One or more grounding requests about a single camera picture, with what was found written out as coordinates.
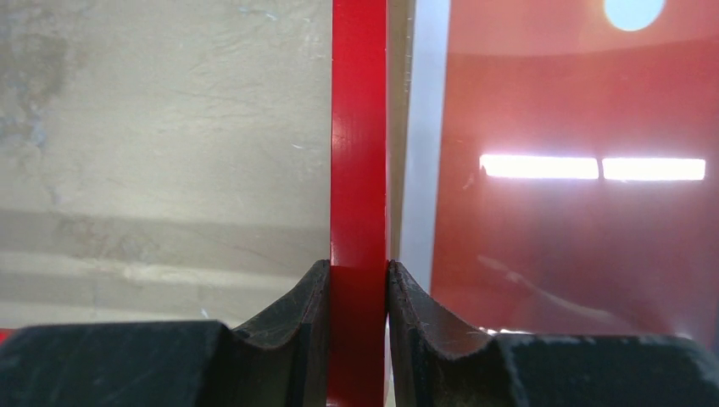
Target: red plastic strip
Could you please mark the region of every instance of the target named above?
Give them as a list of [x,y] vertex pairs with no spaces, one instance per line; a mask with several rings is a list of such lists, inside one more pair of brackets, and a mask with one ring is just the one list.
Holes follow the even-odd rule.
[[333,0],[329,405],[384,403],[386,51],[386,0]]

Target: glossy red surface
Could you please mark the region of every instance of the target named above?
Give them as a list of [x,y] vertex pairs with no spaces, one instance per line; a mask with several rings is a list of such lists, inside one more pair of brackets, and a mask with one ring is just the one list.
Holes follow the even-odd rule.
[[[715,340],[719,3],[454,0],[432,294],[471,323]],[[517,180],[483,153],[706,160],[702,181]]]
[[10,330],[0,329],[0,343],[7,339],[11,333],[12,331]]
[[387,6],[333,0],[328,404],[384,403]]

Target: concrete wall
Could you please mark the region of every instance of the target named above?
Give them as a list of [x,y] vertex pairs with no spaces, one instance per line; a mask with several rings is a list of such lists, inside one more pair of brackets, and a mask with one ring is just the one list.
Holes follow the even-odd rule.
[[0,326],[244,321],[328,256],[329,0],[0,2]]

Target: white edge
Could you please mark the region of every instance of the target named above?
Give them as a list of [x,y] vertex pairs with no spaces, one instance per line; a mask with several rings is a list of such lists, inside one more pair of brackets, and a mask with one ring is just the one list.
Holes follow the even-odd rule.
[[399,260],[429,292],[450,0],[416,0]]

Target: scratch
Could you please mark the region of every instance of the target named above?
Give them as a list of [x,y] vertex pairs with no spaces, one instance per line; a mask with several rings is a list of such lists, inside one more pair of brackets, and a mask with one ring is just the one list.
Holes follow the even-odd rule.
[[261,14],[264,15],[264,17],[267,17],[268,19],[272,21],[277,21],[279,17],[277,17],[277,14],[271,13],[267,10],[259,10],[255,8],[249,8],[247,6],[240,6],[237,8],[237,11],[239,11],[241,14],[248,15],[248,14]]
[[221,96],[221,95],[209,95],[209,94],[202,94],[198,92],[188,92],[188,91],[181,91],[179,89],[172,89],[170,87],[166,87],[170,92],[177,93],[178,95],[184,95],[189,96],[191,98],[205,98],[205,99],[217,99],[217,100],[229,100],[231,102],[242,102],[242,100],[238,98],[233,98],[230,96]]
[[523,275],[517,273],[516,271],[511,270],[507,265],[504,263],[496,260],[496,259],[490,259],[489,257],[485,257],[482,255],[477,256],[477,260],[482,263],[483,265],[487,266],[489,269],[501,271],[504,273],[504,278],[507,280],[521,284],[524,287],[529,288],[531,291],[534,291],[535,293],[539,293],[540,295],[544,296],[549,301],[559,305],[562,308],[569,309],[571,311],[574,311],[580,315],[585,315],[587,317],[591,317],[597,320],[611,320],[613,319],[612,313],[605,311],[603,309],[594,309],[585,307],[580,304],[575,304],[572,301],[563,299],[561,297],[558,297],[552,293],[549,293],[545,290],[543,290],[541,287],[537,287],[532,282],[527,280]]
[[465,182],[465,185],[462,187],[462,191],[466,191],[467,188],[469,188],[474,183],[474,173],[472,172],[470,174],[470,177],[467,179],[467,182]]

